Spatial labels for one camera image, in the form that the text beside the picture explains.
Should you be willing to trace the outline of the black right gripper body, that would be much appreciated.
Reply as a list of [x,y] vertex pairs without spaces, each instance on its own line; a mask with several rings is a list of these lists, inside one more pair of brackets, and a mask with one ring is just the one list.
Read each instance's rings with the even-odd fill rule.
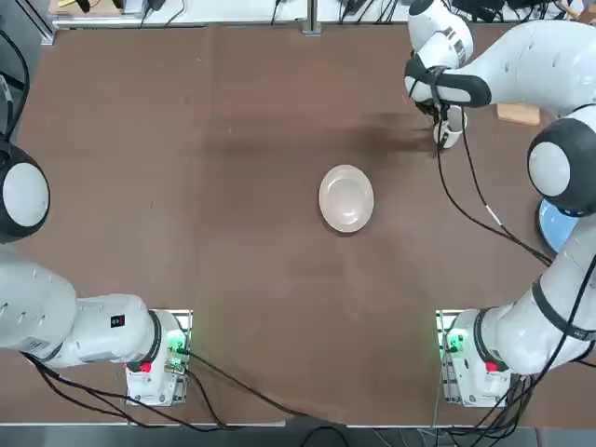
[[450,106],[443,102],[435,103],[431,100],[416,102],[416,108],[423,114],[432,118],[432,124],[438,125],[447,121],[447,112]]

